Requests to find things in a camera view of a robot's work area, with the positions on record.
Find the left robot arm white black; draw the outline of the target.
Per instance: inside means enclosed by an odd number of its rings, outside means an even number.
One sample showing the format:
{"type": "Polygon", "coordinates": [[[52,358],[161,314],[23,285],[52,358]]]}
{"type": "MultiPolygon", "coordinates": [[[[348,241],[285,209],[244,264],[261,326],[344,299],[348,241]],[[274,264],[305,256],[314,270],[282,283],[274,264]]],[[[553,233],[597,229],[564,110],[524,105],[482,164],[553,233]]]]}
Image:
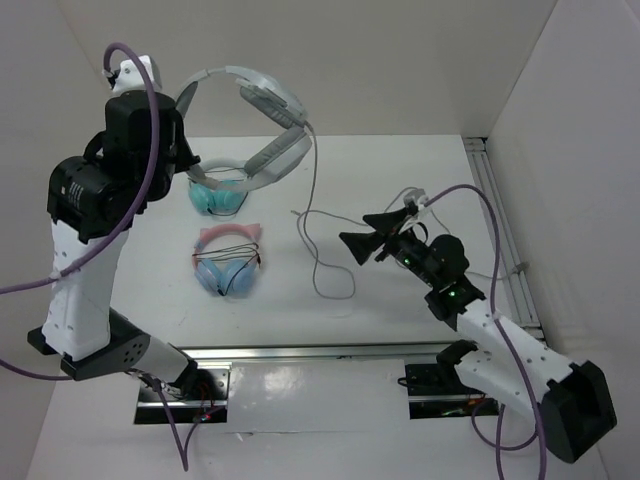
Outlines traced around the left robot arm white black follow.
{"type": "Polygon", "coordinates": [[[175,102],[129,91],[107,101],[105,128],[84,153],[53,169],[47,211],[55,278],[46,321],[29,332],[28,342],[44,355],[59,355],[72,380],[132,374],[176,399],[189,397],[202,381],[192,358],[111,305],[134,216],[163,199],[173,176],[196,162],[175,102]]]}

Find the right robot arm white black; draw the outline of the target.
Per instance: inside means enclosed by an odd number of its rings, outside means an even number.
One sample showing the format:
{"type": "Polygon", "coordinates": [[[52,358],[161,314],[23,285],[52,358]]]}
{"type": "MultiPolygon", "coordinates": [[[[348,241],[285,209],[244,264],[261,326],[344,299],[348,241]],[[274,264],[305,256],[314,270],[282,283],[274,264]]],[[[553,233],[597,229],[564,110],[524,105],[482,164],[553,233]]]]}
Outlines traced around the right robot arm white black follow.
{"type": "Polygon", "coordinates": [[[364,216],[369,233],[339,237],[358,264],[388,257],[430,287],[433,316],[461,335],[438,356],[436,379],[448,392],[481,391],[531,422],[545,449],[576,462],[617,424],[603,371],[553,351],[497,310],[467,277],[461,240],[421,240],[407,223],[412,209],[364,216]]]}

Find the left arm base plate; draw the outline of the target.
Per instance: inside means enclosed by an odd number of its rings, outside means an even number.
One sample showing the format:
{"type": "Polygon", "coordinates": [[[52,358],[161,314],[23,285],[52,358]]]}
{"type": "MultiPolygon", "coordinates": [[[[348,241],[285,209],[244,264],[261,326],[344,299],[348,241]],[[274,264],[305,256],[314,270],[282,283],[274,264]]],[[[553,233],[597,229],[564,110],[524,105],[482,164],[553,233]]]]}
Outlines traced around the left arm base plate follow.
{"type": "MultiPolygon", "coordinates": [[[[192,390],[180,395],[175,389],[163,386],[165,401],[177,425],[191,424],[199,419],[204,424],[224,424],[228,418],[231,363],[203,361],[192,390]]],[[[135,425],[168,425],[159,394],[148,381],[140,382],[133,423],[135,425]]]]}

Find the grey white headphones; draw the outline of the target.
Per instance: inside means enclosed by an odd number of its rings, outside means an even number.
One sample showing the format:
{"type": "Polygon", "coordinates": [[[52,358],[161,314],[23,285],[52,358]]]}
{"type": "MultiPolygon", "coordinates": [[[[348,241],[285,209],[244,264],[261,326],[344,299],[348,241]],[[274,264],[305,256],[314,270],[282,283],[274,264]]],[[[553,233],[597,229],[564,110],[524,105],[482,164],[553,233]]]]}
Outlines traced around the grey white headphones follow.
{"type": "Polygon", "coordinates": [[[284,132],[239,165],[246,176],[244,180],[229,184],[210,177],[202,162],[189,168],[189,180],[212,191],[234,193],[255,191],[280,181],[301,163],[312,147],[312,138],[307,133],[310,127],[307,110],[290,89],[272,76],[247,67],[225,66],[201,70],[181,85],[176,96],[181,115],[188,112],[199,83],[216,74],[233,75],[240,96],[284,132]]]}

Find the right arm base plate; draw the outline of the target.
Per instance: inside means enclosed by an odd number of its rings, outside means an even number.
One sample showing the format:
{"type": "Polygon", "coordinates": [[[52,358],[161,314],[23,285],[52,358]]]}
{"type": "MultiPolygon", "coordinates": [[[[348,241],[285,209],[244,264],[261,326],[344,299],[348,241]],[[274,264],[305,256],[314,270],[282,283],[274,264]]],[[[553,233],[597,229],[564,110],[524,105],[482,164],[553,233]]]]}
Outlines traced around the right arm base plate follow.
{"type": "Polygon", "coordinates": [[[407,393],[411,420],[496,416],[499,411],[494,399],[446,377],[435,362],[406,364],[396,382],[407,393]]]}

